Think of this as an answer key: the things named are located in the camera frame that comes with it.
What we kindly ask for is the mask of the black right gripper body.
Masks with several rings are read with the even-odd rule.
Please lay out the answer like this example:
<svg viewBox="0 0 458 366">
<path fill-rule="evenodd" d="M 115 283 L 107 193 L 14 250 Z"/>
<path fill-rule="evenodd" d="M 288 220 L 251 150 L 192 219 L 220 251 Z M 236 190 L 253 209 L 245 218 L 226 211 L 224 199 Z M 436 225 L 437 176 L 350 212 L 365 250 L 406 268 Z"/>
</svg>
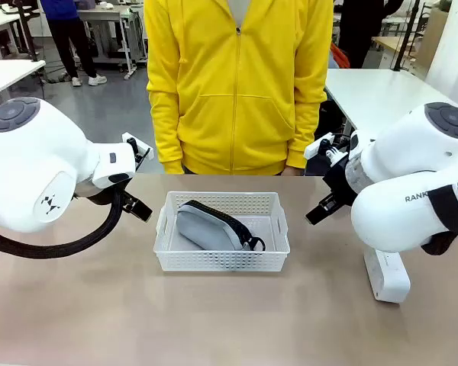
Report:
<svg viewBox="0 0 458 366">
<path fill-rule="evenodd" d="M 346 166 L 349 162 L 347 156 L 333 164 L 326 175 L 324 182 L 331 189 L 331 193 L 324 199 L 326 208 L 341 208 L 353 205 L 357 193 L 351 188 L 346 178 Z"/>
</svg>

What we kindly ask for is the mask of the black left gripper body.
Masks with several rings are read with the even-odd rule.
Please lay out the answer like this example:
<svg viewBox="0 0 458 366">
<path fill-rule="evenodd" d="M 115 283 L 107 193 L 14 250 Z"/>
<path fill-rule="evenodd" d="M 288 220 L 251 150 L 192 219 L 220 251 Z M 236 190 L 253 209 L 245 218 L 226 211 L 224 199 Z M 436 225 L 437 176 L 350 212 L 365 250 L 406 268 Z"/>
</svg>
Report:
<svg viewBox="0 0 458 366">
<path fill-rule="evenodd" d="M 126 192 L 123 188 L 113 187 L 112 211 L 134 213 L 138 206 L 138 199 Z"/>
</svg>

